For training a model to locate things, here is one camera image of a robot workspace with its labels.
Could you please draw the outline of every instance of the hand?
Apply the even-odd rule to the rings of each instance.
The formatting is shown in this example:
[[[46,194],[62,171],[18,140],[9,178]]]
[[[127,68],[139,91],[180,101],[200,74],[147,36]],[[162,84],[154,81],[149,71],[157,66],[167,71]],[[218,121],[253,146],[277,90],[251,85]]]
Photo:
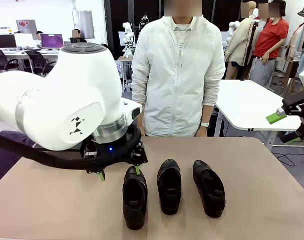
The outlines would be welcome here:
[[[196,137],[207,137],[207,127],[201,126],[195,136]]]
[[[269,58],[270,58],[270,53],[266,52],[262,57],[263,65],[267,64]]]

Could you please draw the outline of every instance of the logo on robot arm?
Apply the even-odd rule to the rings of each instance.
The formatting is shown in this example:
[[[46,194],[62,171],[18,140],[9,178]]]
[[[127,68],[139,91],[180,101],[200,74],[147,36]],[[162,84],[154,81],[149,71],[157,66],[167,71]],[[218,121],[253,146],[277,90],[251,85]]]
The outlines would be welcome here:
[[[83,134],[82,131],[78,128],[78,126],[79,126],[83,121],[85,121],[85,119],[81,120],[79,117],[76,117],[76,118],[73,118],[73,119],[71,120],[71,122],[74,122],[74,121],[76,121],[76,129],[75,129],[73,132],[70,132],[70,135],[75,134],[75,133]]]

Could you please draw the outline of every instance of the white jacket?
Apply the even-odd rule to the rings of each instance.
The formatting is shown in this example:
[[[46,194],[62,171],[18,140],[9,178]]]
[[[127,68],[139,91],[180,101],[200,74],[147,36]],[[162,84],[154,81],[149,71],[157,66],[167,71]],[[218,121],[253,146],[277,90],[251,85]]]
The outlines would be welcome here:
[[[194,17],[182,50],[173,18],[147,24],[133,57],[132,100],[144,104],[143,125],[149,136],[194,136],[203,105],[214,106],[225,72],[220,30]]]

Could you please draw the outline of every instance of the purple screen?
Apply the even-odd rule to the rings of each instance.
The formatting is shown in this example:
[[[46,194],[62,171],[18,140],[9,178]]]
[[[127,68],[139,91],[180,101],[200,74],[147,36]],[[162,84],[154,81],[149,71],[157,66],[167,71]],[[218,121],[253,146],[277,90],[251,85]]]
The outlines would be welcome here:
[[[60,49],[64,46],[61,34],[41,34],[41,38],[43,48]]]

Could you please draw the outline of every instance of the beige coat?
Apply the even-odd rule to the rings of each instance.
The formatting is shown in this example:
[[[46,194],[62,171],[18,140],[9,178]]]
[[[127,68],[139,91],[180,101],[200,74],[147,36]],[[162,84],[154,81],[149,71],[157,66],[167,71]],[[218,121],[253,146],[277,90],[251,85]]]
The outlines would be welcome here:
[[[246,57],[245,52],[249,45],[249,41],[252,33],[253,23],[251,21],[253,18],[254,16],[250,16],[249,18],[244,19],[241,22],[240,27],[237,28],[233,33],[231,41],[229,42],[229,45],[225,52],[226,62],[237,62],[240,66],[244,66],[244,61]],[[256,35],[257,35],[257,28],[253,39],[256,39]],[[253,52],[254,45],[255,45],[255,41],[253,41],[252,43],[251,53]]]
[[[286,46],[286,48],[288,48],[288,47],[290,48],[289,51],[288,51],[288,55],[287,55],[286,60],[289,61],[289,62],[291,62],[291,63],[293,62],[293,58],[294,58],[295,52],[298,49],[297,40],[302,35],[302,31],[303,31],[303,25],[299,26],[294,31],[294,33],[293,33],[290,41],[288,42],[288,45]]]

